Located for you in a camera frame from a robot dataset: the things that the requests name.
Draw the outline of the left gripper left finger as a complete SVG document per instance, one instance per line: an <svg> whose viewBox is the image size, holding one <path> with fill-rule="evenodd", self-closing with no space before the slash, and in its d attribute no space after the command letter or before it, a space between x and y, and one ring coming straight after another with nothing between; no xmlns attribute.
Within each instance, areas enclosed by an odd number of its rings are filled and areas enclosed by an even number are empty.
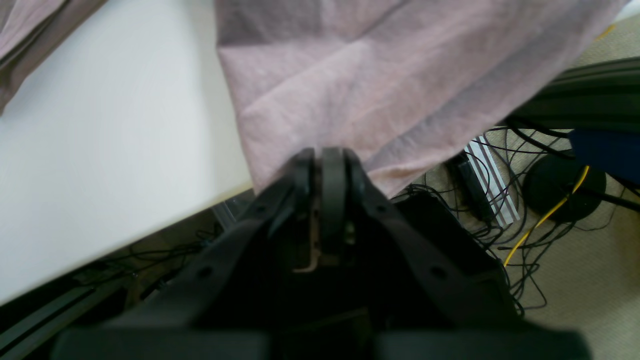
<svg viewBox="0 0 640 360"><path fill-rule="evenodd" d="M169 288L105 325L62 333L55 360L267 360L280 282L321 258L321 162L312 148Z"/></svg>

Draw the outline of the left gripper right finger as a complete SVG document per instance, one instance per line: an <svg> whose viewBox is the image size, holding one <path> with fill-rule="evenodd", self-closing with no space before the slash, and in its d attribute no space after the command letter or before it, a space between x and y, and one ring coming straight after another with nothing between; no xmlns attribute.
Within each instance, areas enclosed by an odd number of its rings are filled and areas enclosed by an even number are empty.
<svg viewBox="0 0 640 360"><path fill-rule="evenodd" d="M362 271L384 360L589 360L576 332L542 328L461 271L406 221L349 149L320 153L320 245Z"/></svg>

